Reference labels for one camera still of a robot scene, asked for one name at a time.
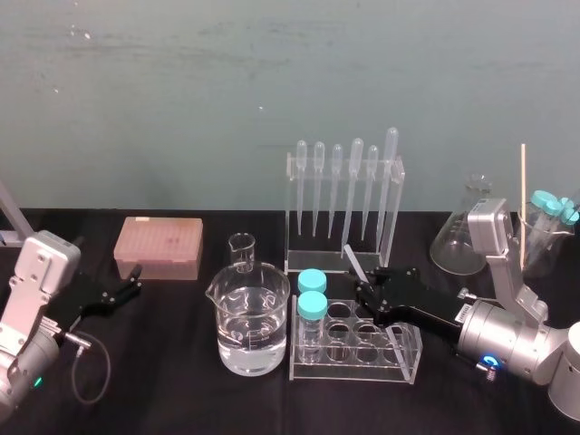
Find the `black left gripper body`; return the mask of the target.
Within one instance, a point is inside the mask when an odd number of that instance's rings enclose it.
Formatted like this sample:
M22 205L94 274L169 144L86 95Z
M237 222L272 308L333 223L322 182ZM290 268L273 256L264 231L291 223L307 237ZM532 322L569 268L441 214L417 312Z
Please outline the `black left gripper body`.
M77 271L50 303L50 319L63 331L71 331L85 316L105 304L109 290L83 271Z

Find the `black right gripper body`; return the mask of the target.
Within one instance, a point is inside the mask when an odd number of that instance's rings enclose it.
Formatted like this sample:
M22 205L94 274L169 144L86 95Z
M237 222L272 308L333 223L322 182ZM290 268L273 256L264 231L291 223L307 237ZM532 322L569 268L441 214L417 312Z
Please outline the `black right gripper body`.
M376 267L367 272L367 312L379 327L411 324L445 341L459 339L463 303L425 285L418 269Z

